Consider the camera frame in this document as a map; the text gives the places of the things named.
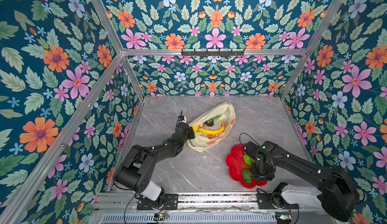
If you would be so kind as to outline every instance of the black metal plate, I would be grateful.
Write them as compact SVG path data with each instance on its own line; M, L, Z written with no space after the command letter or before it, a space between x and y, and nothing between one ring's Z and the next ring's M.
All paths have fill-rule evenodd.
M178 194L165 194L164 201L166 202L166 210L177 210L177 204L179 202L179 195ZM148 201L145 198L145 199L140 199L138 201L137 210L153 210L153 209L152 209L152 207L148 206Z

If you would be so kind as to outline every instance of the green leaf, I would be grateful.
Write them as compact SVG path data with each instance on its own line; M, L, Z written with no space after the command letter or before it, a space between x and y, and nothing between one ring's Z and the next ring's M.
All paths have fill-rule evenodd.
M9 63L9 66L14 67L19 73L22 72L22 66L24 65L23 57L20 56L16 49L3 47L1 55L4 57L5 62Z

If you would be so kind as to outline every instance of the green fruit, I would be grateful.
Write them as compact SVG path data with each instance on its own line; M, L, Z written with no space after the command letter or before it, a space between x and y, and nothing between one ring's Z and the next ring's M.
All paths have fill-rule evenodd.
M243 178L243 181L248 183L248 184L253 181L253 176L252 176L251 171L249 169L242 170L242 178Z

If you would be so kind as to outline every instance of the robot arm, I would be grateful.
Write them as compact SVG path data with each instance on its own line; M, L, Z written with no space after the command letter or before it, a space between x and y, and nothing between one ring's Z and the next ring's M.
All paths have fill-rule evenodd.
M270 141L264 142L261 146L249 142L244 148L244 153L256 161L251 168L254 179L272 180L275 166L286 169L311 183L319 191L318 193L321 193L316 197L329 215L343 222L350 218L359 194L355 185L349 180L348 173L340 166L332 170L313 164ZM287 184L281 183L273 192L274 202L280 204L283 196L289 196L289 193L291 194L291 191Z

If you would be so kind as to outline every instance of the translucent plastic bag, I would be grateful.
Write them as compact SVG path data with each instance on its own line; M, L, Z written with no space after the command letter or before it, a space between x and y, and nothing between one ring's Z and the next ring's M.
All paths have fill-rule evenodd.
M235 111L233 105L228 102L222 103L203 113L189 124L195 131L195 138L188 140L187 143L196 151L206 151L227 136L234 122Z

